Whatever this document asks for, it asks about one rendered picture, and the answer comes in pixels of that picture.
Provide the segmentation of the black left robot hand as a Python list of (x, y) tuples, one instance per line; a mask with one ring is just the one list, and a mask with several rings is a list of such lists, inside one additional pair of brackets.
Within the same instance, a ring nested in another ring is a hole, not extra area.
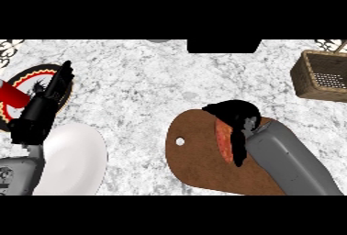
[(38, 92), (18, 118), (9, 122), (13, 144), (40, 145), (49, 135), (58, 106), (71, 88), (74, 79), (72, 63), (66, 61), (53, 75), (46, 89)]

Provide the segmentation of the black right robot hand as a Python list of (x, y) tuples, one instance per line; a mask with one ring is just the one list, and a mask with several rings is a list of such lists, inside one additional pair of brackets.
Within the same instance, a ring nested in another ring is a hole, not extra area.
[(233, 163), (242, 166), (247, 158), (245, 139), (260, 125), (261, 115), (255, 105), (244, 100), (227, 100), (202, 107), (230, 128)]

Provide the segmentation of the orange sweet potato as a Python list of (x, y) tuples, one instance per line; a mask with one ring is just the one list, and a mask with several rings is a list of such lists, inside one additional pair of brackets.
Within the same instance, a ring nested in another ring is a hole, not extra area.
[(232, 127), (216, 119), (216, 138), (220, 154), (227, 163), (233, 162), (232, 144), (230, 144)]

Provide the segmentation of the brown wooden cutting board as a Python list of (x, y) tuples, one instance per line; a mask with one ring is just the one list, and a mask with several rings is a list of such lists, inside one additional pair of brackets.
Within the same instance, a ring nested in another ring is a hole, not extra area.
[(205, 189), (242, 195), (285, 193), (266, 170), (247, 155), (242, 166), (227, 163), (217, 144), (217, 118), (201, 109), (185, 111), (167, 132), (165, 158), (176, 178)]

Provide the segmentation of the brown wicker basket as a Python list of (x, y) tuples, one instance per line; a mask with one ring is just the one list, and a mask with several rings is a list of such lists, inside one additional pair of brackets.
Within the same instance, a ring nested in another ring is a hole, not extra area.
[(347, 103), (347, 40), (332, 51), (304, 50), (289, 76), (298, 97)]

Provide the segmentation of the black patterned round plate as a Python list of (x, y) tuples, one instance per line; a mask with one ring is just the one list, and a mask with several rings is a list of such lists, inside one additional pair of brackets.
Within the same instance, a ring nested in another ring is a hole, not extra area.
[[(59, 65), (55, 64), (37, 65), (16, 74), (9, 79), (9, 84), (27, 95), (34, 96), (34, 87), (44, 88), (49, 85), (58, 69)], [(9, 132), (7, 123), (21, 116), (22, 111), (21, 108), (0, 102), (0, 131)]]

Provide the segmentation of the red can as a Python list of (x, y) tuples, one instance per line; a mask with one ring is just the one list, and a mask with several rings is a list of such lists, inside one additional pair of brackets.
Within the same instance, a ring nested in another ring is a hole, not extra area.
[(15, 108), (22, 108), (29, 101), (29, 96), (18, 90), (7, 82), (0, 80), (0, 102)]

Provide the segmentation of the black and white patterned cloth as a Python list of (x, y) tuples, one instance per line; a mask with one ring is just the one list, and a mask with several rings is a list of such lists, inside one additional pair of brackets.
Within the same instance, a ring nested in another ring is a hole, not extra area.
[(314, 43), (319, 47), (319, 50), (335, 51), (347, 53), (347, 39), (316, 39)]
[(22, 43), (22, 39), (0, 39), (0, 69), (9, 65), (9, 59), (16, 54)]

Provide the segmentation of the white oval plate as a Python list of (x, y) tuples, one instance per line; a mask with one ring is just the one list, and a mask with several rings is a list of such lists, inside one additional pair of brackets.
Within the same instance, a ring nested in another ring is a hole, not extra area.
[(43, 143), (46, 165), (35, 196), (94, 195), (108, 167), (108, 150), (97, 130), (68, 124), (50, 131)]

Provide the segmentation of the black appliance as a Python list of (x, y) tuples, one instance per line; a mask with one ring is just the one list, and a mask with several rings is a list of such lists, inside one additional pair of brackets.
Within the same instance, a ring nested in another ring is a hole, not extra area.
[(189, 39), (189, 53), (254, 53), (258, 39)]

